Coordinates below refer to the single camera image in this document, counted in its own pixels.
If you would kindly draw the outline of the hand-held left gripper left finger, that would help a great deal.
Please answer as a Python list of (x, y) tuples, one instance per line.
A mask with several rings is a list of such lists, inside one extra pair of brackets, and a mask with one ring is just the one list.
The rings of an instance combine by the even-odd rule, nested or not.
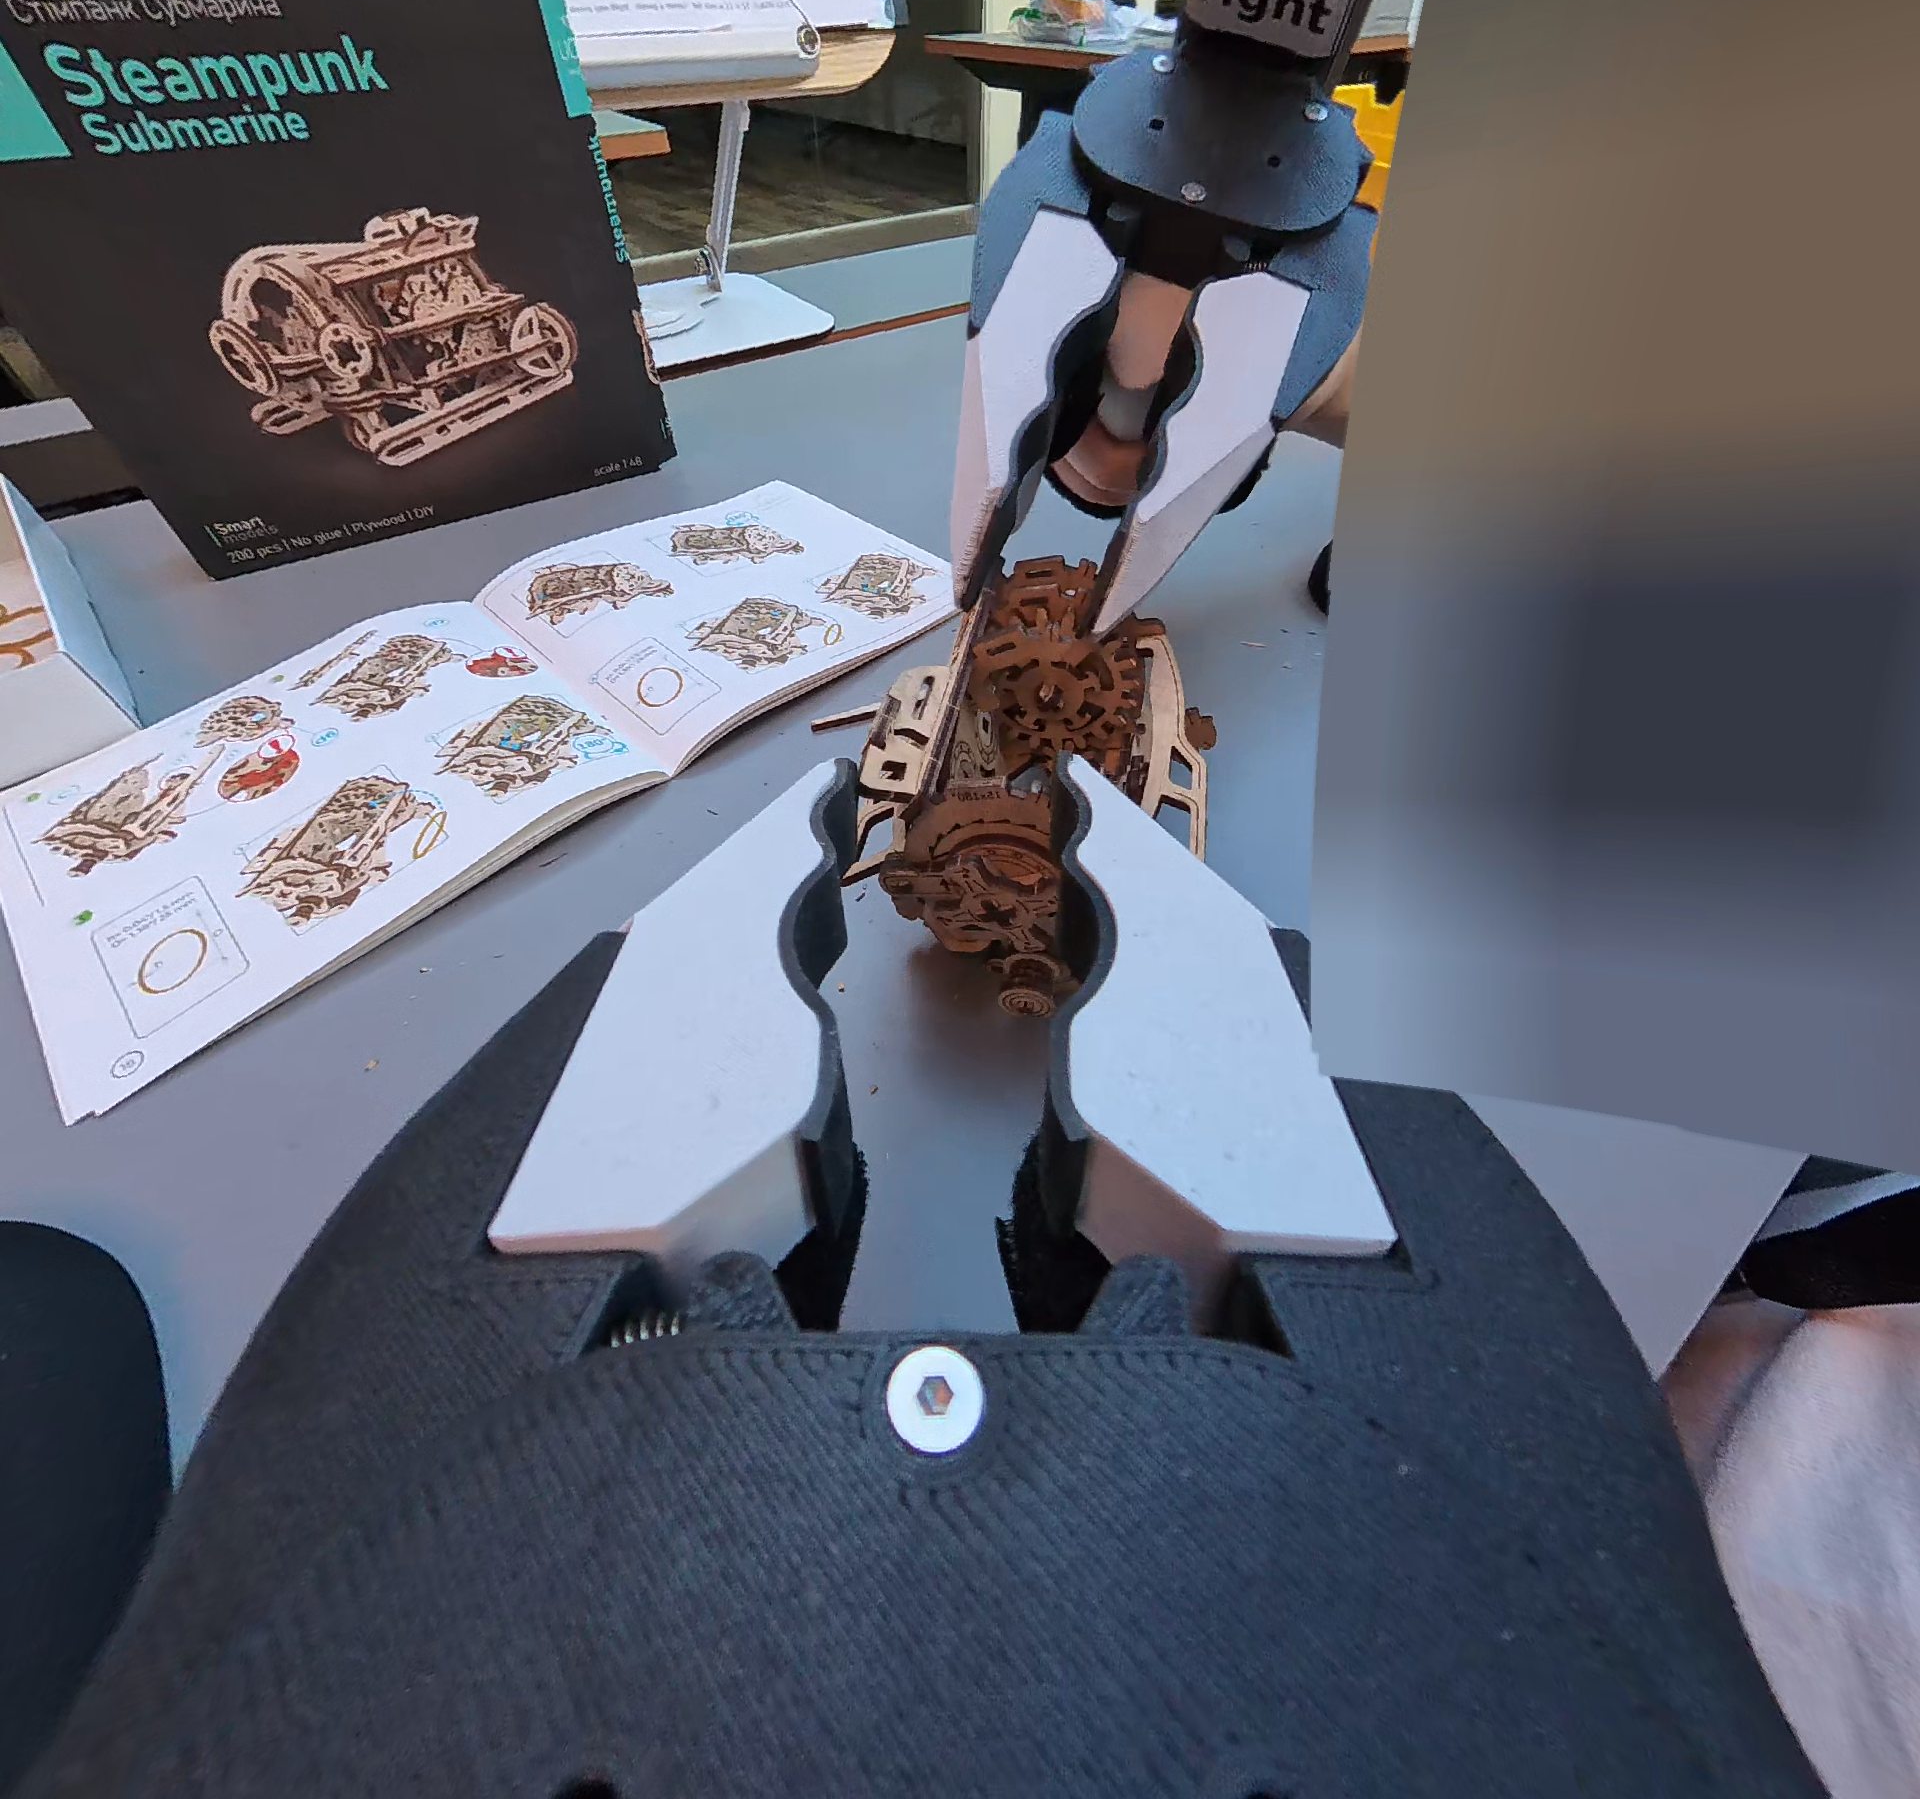
[(506, 1253), (780, 1261), (852, 1205), (821, 981), (847, 943), (853, 765), (823, 761), (630, 923), (491, 1215)]

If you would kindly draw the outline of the small white cardboard box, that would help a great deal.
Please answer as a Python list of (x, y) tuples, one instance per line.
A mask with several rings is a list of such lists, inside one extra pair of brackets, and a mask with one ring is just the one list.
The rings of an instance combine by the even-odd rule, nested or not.
[(140, 719), (68, 549), (9, 480), (1, 502), (1, 603), (41, 607), (55, 633), (34, 665), (1, 663), (1, 787), (12, 787), (136, 731)]

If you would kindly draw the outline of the clear plastic bag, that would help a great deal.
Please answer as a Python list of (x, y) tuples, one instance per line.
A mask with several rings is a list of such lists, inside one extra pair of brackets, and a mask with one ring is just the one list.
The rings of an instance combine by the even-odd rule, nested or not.
[(1013, 10), (1010, 32), (1068, 48), (1125, 52), (1172, 40), (1175, 22), (1114, 0), (1028, 0)]

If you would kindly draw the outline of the open instruction booklet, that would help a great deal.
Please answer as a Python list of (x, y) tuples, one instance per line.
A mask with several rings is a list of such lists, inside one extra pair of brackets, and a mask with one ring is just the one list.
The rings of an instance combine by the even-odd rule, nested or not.
[(13, 785), (3, 917), (59, 1117), (950, 613), (931, 549), (771, 482), (380, 613)]

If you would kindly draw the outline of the black textured pad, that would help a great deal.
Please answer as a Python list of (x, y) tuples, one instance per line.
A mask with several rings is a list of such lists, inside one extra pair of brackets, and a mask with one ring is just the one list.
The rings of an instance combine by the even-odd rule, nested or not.
[(1, 1227), (3, 1579), (118, 1603), (173, 1489), (147, 1307), (101, 1247)]

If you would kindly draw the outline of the wooden background table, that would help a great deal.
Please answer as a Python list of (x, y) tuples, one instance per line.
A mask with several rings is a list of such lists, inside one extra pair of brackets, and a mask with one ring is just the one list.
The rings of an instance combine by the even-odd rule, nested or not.
[[(981, 86), (1019, 96), (1016, 144), (1026, 144), (1046, 112), (1070, 112), (1082, 82), (1114, 58), (1131, 50), (1158, 52), (1158, 40), (1091, 42), (1074, 46), (1028, 36), (926, 36), (923, 52), (956, 60)], [(1407, 80), (1411, 40), (1407, 36), (1363, 36), (1348, 60), (1350, 78), (1384, 86), (1384, 98), (1398, 96)]]

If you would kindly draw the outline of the white document stand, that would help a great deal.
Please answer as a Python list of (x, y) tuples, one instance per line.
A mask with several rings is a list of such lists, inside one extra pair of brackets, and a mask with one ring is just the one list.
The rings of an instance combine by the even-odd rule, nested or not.
[(662, 372), (790, 346), (833, 328), (829, 314), (758, 276), (727, 278), (727, 248), (740, 158), (751, 106), (769, 98), (823, 96), (869, 80), (893, 44), (883, 30), (819, 32), (795, 16), (774, 30), (652, 36), (580, 36), (577, 62), (591, 106), (656, 110), (720, 108), (720, 142), (704, 248), (693, 276), (643, 284), (643, 326)]

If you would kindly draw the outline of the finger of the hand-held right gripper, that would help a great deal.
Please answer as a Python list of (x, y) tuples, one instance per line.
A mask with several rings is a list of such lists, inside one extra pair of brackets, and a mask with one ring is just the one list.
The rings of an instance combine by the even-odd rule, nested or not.
[(1275, 400), (1311, 296), (1273, 274), (1213, 280), (1187, 316), (1195, 364), (1154, 434), (1149, 474), (1101, 567), (1091, 631), (1165, 577), (1275, 438)]
[(1060, 414), (1062, 356), (1118, 292), (1091, 222), (1036, 212), (1010, 276), (970, 332), (950, 508), (953, 601), (970, 609), (1033, 502)]

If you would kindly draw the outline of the person's right hand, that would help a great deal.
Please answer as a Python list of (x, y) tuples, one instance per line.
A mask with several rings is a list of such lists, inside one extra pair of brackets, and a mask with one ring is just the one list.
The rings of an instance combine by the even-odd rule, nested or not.
[(1187, 288), (1138, 272), (1119, 284), (1091, 418), (1051, 468), (1058, 488), (1094, 516), (1119, 514), (1139, 490), (1147, 424), (1190, 300)]

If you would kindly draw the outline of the wooden submarine model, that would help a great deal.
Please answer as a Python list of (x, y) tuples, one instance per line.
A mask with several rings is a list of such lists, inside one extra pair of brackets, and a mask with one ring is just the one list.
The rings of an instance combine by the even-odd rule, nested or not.
[(1091, 561), (1026, 559), (967, 611), (943, 665), (900, 673), (857, 763), (855, 839), (842, 875), (876, 879), (896, 911), (996, 973), (999, 1005), (1048, 1017), (1076, 985), (1058, 941), (1051, 839), (1058, 755), (1088, 759), (1187, 849), (1206, 849), (1203, 753), (1163, 625), (1130, 613), (1094, 631)]

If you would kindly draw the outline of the black model kit box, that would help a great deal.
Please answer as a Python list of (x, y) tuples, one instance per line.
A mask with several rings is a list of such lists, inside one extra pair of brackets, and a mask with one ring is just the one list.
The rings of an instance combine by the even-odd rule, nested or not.
[(561, 0), (3, 0), (3, 318), (209, 577), (674, 456)]

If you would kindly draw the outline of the yellow container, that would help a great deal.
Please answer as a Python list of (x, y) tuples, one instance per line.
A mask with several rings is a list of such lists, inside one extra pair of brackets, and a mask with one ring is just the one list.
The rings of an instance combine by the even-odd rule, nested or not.
[(1379, 96), (1375, 84), (1342, 84), (1331, 92), (1331, 100), (1350, 110), (1355, 140), (1363, 154), (1367, 154), (1355, 204), (1378, 214), (1384, 204), (1394, 144), (1404, 112), (1404, 92), (1386, 100)]

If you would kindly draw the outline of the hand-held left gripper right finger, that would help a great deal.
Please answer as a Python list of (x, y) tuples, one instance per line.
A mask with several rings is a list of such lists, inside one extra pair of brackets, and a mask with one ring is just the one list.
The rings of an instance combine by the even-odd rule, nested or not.
[(1084, 759), (1056, 783), (1091, 959), (1054, 1021), (1049, 1211), (1109, 1261), (1379, 1257), (1395, 1241), (1263, 915)]

